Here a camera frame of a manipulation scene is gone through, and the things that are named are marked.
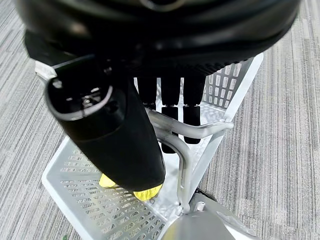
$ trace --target gray carpet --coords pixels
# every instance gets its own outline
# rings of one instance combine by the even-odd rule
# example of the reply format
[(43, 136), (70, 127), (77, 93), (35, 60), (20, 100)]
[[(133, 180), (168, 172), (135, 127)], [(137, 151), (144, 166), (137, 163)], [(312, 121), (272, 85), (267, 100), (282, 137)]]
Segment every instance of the gray carpet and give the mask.
[[(320, 2), (265, 53), (200, 187), (264, 240), (320, 239)], [(0, 239), (80, 239), (41, 184), (64, 138), (48, 113), (24, 27), (0, 1)]]

